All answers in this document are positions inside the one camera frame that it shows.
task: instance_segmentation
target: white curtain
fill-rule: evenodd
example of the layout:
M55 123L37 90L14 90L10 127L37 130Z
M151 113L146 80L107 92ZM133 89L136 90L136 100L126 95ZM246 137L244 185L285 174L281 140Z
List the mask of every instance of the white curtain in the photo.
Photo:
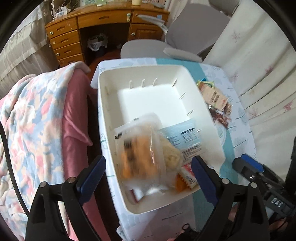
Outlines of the white curtain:
M285 34L254 1L242 0L204 63L232 81L257 160L285 177L296 136L296 53Z
M165 9L167 9L170 12L168 21L166 23L167 27L169 27L171 23L176 20L176 18L180 15L186 4L200 3L210 6L209 0L162 0L162 2L164 2Z
M50 2L41 3L18 26L0 53L0 99L22 77L55 70L58 62L48 47L45 24Z

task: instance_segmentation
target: table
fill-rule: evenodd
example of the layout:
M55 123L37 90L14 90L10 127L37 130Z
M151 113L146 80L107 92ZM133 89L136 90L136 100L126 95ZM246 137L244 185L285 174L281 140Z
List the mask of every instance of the table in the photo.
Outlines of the table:
M66 16L48 23L45 28L50 47L61 67L75 61L91 63L94 54L87 48L88 38L104 33L108 46L123 45L133 39L158 39L160 27L138 18L139 14L168 19L169 12L152 4L133 6L130 2L109 2L97 7L79 7Z
M116 59L101 62L93 76L91 87L98 88L97 80L102 71L137 65L157 65L157 64L180 64L185 66L193 76L195 81L206 78L208 81L213 81L227 97L232 105L231 123L226 130L219 123L216 128L220 137L226 160L220 169L220 176L228 178L233 183L238 183L238 175L232 169L232 161L236 157L247 153L249 156L256 157L255 143L252 136L252 131L249 127L244 108L230 83L224 71L215 66L199 64L196 62L173 60L173 59L156 59L156 58L134 58L134 59ZM105 134L101 132L100 123L100 100L98 101L99 128L101 135L102 154L106 157L107 151L105 147ZM118 234L129 241L145 240L159 241L167 240L170 237L175 237L181 231L181 227L185 223L189 223L196 230L201 230L209 215L213 210L212 204L207 203L201 190L187 196L175 203L166 207L160 208L144 214L134 215L128 212L119 197L119 192L116 188L116 177L111 168L107 168L106 175L111 191L113 203L120 220Z

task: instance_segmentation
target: pastel blanket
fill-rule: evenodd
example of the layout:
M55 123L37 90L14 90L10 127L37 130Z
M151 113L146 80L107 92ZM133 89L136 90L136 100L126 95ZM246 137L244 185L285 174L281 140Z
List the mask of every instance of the pastel blanket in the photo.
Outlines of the pastel blanket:
M0 109L16 182L29 210L42 181L50 185L65 181L62 116L67 85L76 68L89 72L83 62L77 62L53 72L25 76L10 90ZM13 189L2 140L0 213L18 239L24 240L28 218Z

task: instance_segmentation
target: wooden floor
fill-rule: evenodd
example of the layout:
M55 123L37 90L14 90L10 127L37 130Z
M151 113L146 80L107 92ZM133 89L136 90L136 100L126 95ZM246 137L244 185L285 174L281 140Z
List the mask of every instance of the wooden floor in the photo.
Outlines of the wooden floor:
M94 76L94 72L96 71L96 68L98 64L104 60L110 60L110 59L117 59L120 58L120 49L116 49L110 52L107 52L102 57L96 58L90 65L91 72L87 75L89 79L92 79Z

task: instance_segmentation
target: chair backrest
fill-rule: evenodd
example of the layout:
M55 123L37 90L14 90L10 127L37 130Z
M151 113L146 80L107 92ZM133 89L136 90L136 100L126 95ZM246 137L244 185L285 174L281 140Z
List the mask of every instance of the chair backrest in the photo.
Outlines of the chair backrest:
M210 6L187 4L169 27L166 42L173 48L199 54L217 41L229 20Z
M209 3L217 10L222 11L228 15L233 15L240 0L209 0Z

